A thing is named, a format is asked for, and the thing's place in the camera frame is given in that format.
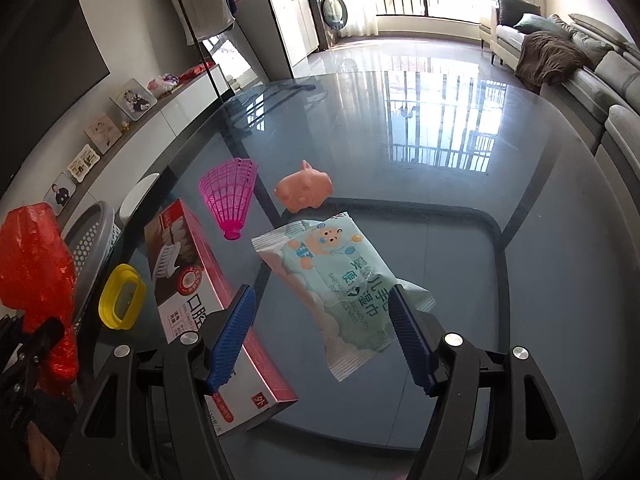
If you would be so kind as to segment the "grey perforated trash basket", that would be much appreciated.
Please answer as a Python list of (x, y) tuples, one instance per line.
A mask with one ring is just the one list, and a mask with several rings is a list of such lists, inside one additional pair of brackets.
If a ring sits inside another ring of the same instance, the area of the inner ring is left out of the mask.
[(96, 202), (78, 218), (64, 238), (72, 254), (76, 274), (75, 310), (72, 314), (74, 330), (79, 330), (91, 289), (121, 232), (114, 209), (105, 202)]

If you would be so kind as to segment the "washing machine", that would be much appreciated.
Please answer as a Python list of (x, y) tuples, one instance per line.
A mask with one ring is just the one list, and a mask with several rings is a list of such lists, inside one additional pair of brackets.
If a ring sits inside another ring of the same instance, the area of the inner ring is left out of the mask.
[(348, 21), (344, 0), (308, 0), (320, 51), (331, 50)]

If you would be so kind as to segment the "black wall television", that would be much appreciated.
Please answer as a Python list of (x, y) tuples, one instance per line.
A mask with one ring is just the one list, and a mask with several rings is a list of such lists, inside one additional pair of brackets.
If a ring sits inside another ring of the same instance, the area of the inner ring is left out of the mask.
[(80, 0), (36, 0), (1, 52), (1, 188), (41, 138), (110, 74)]

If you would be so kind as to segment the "pink plastic bag bundle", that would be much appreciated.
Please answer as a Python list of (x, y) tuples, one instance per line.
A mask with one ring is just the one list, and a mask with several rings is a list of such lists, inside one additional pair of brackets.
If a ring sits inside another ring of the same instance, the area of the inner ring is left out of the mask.
[(148, 91), (157, 99), (166, 96), (175, 90), (180, 84), (180, 79), (173, 74), (163, 74), (150, 80), (146, 85)]

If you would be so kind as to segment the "black clothes drying rack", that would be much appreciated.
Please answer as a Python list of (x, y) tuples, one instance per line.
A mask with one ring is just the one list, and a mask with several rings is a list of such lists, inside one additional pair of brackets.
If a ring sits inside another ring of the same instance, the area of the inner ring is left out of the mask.
[(217, 36), (229, 40), (261, 82), (294, 79), (308, 52), (291, 0), (170, 0), (186, 43), (204, 53)]

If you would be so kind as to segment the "red white toothpaste box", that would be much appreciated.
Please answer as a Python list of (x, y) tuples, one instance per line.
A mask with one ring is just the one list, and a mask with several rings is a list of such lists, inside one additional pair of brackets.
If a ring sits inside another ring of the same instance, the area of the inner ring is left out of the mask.
[[(229, 307), (233, 292), (183, 200), (175, 200), (144, 228), (152, 289), (165, 337), (199, 330), (207, 315)], [(253, 428), (297, 401), (297, 394), (260, 343), (245, 338), (230, 380), (205, 402), (216, 434)]]

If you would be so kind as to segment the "pink picture canvas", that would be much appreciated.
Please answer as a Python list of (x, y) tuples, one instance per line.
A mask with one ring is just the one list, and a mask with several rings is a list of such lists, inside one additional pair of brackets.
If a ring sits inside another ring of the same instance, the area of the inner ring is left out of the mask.
[(84, 133), (101, 155), (110, 150), (122, 137), (122, 132), (107, 114), (91, 119), (85, 126)]

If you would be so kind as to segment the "child photo canvas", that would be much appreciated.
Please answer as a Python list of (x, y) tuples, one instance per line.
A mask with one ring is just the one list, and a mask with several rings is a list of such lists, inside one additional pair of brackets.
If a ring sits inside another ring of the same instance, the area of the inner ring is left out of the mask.
[(134, 78), (113, 93), (111, 101), (133, 122), (137, 122), (157, 104), (157, 98)]

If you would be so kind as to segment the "red package on cabinet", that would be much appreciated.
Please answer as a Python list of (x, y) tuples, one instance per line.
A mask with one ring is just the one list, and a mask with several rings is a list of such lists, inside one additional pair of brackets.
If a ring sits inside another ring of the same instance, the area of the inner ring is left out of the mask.
[(180, 84), (185, 84), (186, 82), (193, 80), (201, 74), (205, 74), (208, 70), (212, 70), (215, 66), (216, 63), (213, 61), (207, 61), (205, 64), (201, 63), (195, 65), (179, 76), (179, 82)]

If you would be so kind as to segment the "pink plastic shuttlecock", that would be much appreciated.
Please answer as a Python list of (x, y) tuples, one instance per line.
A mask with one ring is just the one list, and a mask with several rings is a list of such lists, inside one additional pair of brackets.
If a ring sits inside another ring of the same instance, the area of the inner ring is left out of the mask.
[(235, 157), (208, 170), (198, 192), (226, 240), (238, 240), (250, 208), (258, 165)]

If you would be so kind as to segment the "framed portrait photo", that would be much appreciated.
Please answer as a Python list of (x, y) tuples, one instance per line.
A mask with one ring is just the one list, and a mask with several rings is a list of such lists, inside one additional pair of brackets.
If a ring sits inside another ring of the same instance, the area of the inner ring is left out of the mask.
[(65, 173), (61, 172), (47, 190), (43, 201), (48, 204), (56, 216), (59, 216), (76, 192), (76, 184)]

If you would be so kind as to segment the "long white TV cabinet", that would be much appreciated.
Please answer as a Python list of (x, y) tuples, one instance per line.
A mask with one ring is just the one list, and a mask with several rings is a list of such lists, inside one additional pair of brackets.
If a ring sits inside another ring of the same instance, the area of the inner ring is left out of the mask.
[(96, 202), (118, 209), (129, 191), (149, 172), (181, 133), (221, 102), (232, 89), (220, 66), (212, 68), (160, 101), (160, 108), (117, 142), (79, 185), (58, 224), (67, 233), (73, 223)]

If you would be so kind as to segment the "green wet wipes pack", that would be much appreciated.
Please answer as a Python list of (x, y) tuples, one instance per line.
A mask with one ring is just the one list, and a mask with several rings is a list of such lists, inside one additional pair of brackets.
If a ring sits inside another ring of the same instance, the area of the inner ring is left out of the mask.
[(435, 307), (427, 289), (396, 278), (347, 212), (291, 222), (252, 244), (311, 313), (339, 382), (395, 339), (388, 314), (394, 286), (402, 286), (418, 310)]

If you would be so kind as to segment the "orange pig toy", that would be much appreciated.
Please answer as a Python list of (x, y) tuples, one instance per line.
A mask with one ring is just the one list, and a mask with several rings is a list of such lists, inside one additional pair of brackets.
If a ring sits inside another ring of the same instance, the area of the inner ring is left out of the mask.
[(303, 160), (301, 170), (289, 174), (277, 184), (274, 196), (291, 214), (297, 214), (309, 207), (319, 208), (333, 192), (329, 175)]

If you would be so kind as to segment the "red plastic bag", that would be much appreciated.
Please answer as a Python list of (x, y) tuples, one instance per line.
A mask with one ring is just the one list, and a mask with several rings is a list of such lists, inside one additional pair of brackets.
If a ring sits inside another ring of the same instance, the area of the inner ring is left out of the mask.
[(76, 330), (73, 328), (76, 272), (52, 208), (46, 203), (11, 210), (1, 227), (1, 303), (24, 313), (29, 335), (50, 318), (64, 327), (38, 373), (50, 396), (73, 399), (72, 383), (79, 373)]

